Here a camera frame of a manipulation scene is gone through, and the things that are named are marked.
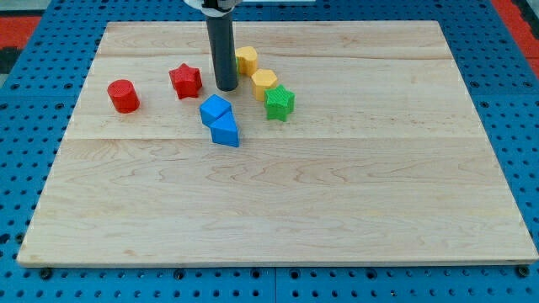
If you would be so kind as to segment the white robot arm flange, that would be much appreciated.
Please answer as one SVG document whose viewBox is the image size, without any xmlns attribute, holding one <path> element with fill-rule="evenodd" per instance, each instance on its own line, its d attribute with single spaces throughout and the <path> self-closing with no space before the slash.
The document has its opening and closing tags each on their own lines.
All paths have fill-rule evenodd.
<svg viewBox="0 0 539 303">
<path fill-rule="evenodd" d="M 191 8 L 201 11 L 205 16 L 218 18 L 230 13 L 243 0 L 184 0 Z"/>
</svg>

